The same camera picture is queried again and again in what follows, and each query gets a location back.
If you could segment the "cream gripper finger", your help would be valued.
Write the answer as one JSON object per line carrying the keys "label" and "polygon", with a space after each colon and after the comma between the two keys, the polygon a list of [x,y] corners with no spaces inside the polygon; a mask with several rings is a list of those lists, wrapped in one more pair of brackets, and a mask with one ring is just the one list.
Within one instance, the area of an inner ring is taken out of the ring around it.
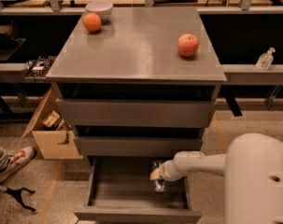
{"label": "cream gripper finger", "polygon": [[159,168],[156,168],[155,170],[153,170],[150,174],[149,174],[149,179],[151,181],[156,181],[156,180],[161,180],[161,172]]}

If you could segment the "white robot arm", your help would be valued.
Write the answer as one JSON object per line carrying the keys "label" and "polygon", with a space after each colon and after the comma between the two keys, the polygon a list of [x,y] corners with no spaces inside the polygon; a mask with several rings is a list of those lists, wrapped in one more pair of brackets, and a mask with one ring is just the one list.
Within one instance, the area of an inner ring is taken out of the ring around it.
{"label": "white robot arm", "polygon": [[225,154],[180,151],[155,161],[149,179],[163,190],[191,172],[224,177],[225,224],[283,224],[283,142],[260,133],[236,137]]}

